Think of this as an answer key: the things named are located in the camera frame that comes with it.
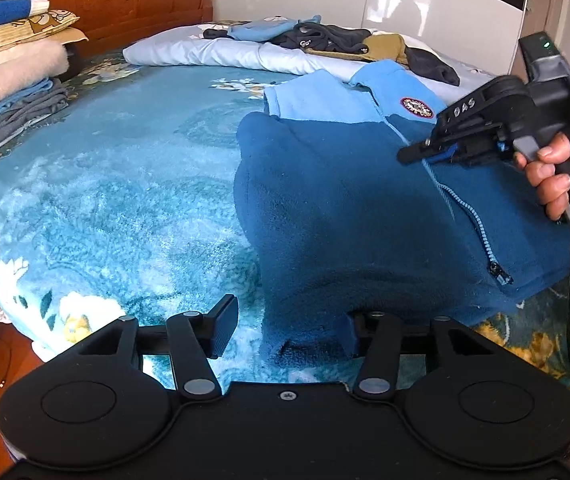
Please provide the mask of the person's right hand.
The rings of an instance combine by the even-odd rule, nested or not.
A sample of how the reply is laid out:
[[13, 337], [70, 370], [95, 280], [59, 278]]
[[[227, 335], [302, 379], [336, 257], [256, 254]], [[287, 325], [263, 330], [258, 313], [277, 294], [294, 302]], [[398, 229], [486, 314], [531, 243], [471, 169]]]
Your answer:
[[559, 132], [535, 159], [528, 160], [522, 153], [514, 154], [514, 162], [522, 170], [529, 184], [536, 189], [539, 203], [552, 221], [558, 221], [570, 204], [570, 176], [558, 172], [558, 165], [570, 159], [570, 140]]

